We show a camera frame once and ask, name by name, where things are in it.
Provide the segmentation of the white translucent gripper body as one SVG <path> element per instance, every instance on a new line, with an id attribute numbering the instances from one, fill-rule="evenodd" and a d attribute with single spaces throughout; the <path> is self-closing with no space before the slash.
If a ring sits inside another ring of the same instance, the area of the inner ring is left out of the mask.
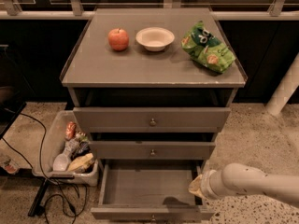
<path id="1" fill-rule="evenodd" d="M 213 191 L 211 185 L 210 185 L 210 177 L 215 173 L 215 170 L 209 170 L 207 172 L 204 172 L 201 179 L 201 191 L 205 198 L 216 200 L 218 196 Z"/>

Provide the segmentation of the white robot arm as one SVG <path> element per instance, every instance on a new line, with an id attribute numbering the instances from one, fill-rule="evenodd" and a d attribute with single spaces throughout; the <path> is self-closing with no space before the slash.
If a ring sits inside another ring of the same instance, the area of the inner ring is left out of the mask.
<path id="1" fill-rule="evenodd" d="M 221 170 L 209 170 L 197 176 L 189 185 L 189 193 L 211 200 L 264 195 L 299 207 L 299 177 L 271 175 L 254 167 L 231 163 Z"/>

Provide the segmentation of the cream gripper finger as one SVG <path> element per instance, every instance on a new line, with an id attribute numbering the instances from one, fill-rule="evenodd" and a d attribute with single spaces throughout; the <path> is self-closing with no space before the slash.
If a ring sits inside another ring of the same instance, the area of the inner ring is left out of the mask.
<path id="1" fill-rule="evenodd" d="M 188 187 L 189 193 L 199 198 L 204 198 L 203 192 L 201 191 L 202 177 L 202 175 L 197 176 Z"/>

